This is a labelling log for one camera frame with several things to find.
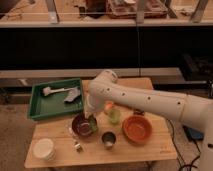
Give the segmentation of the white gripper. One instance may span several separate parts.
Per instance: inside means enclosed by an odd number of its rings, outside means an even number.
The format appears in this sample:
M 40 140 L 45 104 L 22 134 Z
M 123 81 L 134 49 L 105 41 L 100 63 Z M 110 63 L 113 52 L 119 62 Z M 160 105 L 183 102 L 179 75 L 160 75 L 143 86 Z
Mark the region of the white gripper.
M 93 96 L 87 96 L 84 104 L 84 116 L 89 118 L 91 115 L 96 116 L 103 110 L 103 101 Z

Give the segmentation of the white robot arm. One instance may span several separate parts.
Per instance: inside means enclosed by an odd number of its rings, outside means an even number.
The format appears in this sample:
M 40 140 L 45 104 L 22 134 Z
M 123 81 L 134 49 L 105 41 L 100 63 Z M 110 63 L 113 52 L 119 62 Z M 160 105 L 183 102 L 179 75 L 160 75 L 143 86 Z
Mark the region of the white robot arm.
M 103 70 L 88 84 L 85 116 L 100 113 L 106 101 L 150 112 L 204 134 L 198 171 L 213 169 L 213 99 L 119 85 L 117 74 Z

